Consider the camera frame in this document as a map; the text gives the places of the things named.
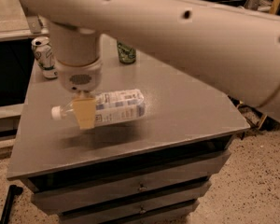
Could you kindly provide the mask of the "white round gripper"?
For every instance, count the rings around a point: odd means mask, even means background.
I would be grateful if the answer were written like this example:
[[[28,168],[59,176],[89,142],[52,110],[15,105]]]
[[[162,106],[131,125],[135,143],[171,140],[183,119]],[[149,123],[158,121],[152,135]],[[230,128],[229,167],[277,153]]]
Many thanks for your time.
[[[81,130],[94,127],[96,100],[89,92],[94,91],[100,85],[102,66],[101,59],[83,66],[70,66],[59,61],[55,64],[61,85],[70,92],[81,91],[72,101],[77,123]]]

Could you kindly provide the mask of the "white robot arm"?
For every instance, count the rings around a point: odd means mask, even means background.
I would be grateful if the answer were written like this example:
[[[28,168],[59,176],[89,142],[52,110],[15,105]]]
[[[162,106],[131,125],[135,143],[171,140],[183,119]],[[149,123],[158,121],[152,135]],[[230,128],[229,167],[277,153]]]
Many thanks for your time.
[[[49,21],[63,86],[92,91],[106,34],[280,122],[280,17],[202,0],[20,0]]]

